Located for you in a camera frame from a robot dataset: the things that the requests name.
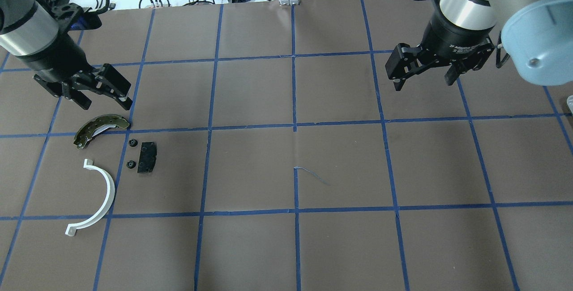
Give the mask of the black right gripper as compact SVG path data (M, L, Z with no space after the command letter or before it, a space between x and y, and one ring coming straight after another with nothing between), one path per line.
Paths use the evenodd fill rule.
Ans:
M489 59L490 52L478 53L481 46L488 44L491 30L493 26L483 30L462 28L437 9L424 31L421 46L399 43L393 49L385 63L388 79L393 81L395 91L401 91L407 79L428 70L428 63L438 60L444 66L454 59L456 62L451 64L445 75L446 85L451 86L468 71L480 70Z

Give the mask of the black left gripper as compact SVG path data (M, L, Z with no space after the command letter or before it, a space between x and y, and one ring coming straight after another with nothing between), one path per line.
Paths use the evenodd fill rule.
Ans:
M60 34L47 48L36 54L19 55L18 59L35 71L34 80L51 96L63 97L83 110L88 110L92 101L80 90L107 96L124 110L133 105L128 96L131 83L109 63L94 69L69 34Z

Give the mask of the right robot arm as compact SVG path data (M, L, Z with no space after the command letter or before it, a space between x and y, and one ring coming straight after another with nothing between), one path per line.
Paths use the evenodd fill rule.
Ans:
M447 85L479 70L491 54L511 59L522 79L540 86L572 81L573 0L430 0L434 13L420 44L396 45L385 70L395 90L410 77L448 67Z

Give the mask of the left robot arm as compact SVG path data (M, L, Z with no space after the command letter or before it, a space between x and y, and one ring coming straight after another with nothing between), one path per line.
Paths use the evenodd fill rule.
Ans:
M75 3L48 7L43 0L0 0L2 48L34 71L34 80L50 95L63 97L87 110L90 91L117 102L124 110L133 104L131 83L111 64L96 68L69 36L70 30L102 26L104 7L91 10Z

